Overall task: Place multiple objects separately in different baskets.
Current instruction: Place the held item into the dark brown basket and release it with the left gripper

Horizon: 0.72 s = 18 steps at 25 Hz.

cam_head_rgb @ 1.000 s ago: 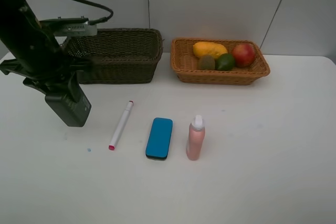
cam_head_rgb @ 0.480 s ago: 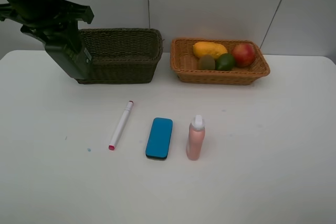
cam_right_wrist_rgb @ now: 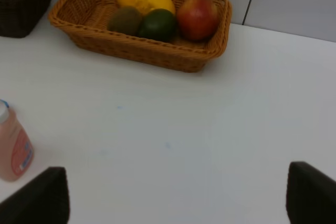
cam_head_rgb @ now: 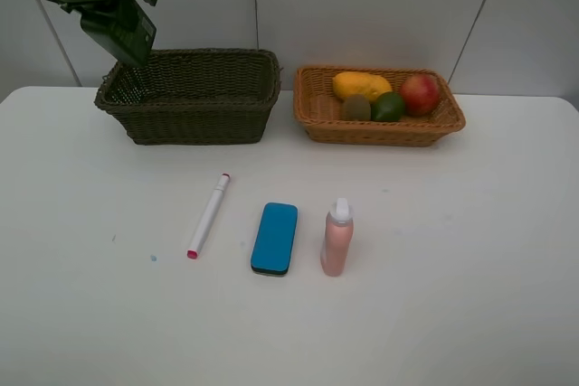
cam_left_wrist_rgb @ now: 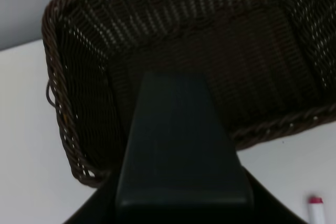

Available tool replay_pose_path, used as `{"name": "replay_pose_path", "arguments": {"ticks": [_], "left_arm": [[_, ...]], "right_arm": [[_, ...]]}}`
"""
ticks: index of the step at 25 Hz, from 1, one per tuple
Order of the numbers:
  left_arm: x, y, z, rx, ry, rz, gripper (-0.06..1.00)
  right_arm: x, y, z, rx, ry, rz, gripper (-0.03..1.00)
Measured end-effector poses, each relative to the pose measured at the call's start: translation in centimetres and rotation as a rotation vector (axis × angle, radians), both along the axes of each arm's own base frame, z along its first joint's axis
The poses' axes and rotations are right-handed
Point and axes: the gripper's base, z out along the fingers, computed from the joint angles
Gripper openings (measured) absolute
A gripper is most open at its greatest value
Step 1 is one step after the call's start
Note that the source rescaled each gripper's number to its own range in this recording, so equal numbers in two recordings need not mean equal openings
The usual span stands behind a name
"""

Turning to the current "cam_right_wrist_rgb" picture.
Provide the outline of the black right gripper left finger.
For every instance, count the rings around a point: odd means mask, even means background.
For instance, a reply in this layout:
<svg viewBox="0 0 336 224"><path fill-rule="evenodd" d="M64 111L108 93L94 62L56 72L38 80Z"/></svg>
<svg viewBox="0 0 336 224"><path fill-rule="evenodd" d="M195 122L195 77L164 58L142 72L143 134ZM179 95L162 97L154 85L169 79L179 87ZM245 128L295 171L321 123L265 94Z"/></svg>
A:
<svg viewBox="0 0 336 224"><path fill-rule="evenodd" d="M1 202L1 223L68 223L70 197L64 167L49 167Z"/></svg>

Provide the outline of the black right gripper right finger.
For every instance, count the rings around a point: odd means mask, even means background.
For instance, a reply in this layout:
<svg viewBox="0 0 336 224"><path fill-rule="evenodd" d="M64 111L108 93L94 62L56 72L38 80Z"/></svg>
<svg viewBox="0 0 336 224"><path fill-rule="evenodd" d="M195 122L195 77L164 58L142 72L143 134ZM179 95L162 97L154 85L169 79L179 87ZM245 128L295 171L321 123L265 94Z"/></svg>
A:
<svg viewBox="0 0 336 224"><path fill-rule="evenodd" d="M306 162L290 163L286 211L290 223L335 223L335 180Z"/></svg>

